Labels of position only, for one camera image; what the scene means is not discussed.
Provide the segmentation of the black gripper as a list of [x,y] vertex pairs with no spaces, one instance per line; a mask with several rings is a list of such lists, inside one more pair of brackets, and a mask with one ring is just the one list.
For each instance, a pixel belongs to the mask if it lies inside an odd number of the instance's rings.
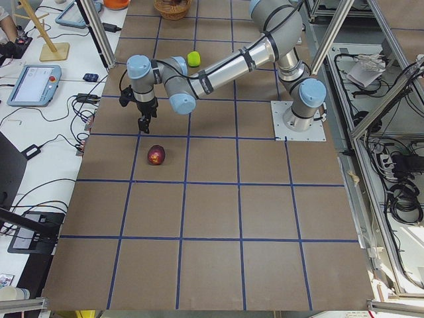
[[136,102],[138,110],[141,112],[141,118],[138,119],[138,129],[142,133],[150,133],[151,118],[157,117],[158,100],[156,97],[150,101]]

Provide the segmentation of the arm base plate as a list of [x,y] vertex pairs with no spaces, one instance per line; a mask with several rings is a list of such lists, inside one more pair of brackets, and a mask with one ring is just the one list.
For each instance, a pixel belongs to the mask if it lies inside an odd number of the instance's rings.
[[274,138],[277,141],[326,142],[323,116],[300,119],[292,112],[292,101],[271,101]]

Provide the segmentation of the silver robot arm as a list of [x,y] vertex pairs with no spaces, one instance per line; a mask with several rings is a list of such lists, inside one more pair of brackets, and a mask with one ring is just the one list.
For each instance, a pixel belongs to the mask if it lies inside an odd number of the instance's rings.
[[195,109],[200,97],[270,62],[277,63],[278,78],[293,99],[283,115],[285,126],[299,133],[311,127],[327,90],[321,81],[311,77],[306,63],[295,55],[303,26],[297,7],[289,1],[251,1],[249,14],[260,31],[260,38],[192,76],[180,56],[151,60],[134,55],[127,60],[131,83],[121,90],[119,102],[123,107],[136,103],[141,113],[140,131],[149,133],[150,121],[157,116],[155,85],[164,86],[176,113],[187,115]]

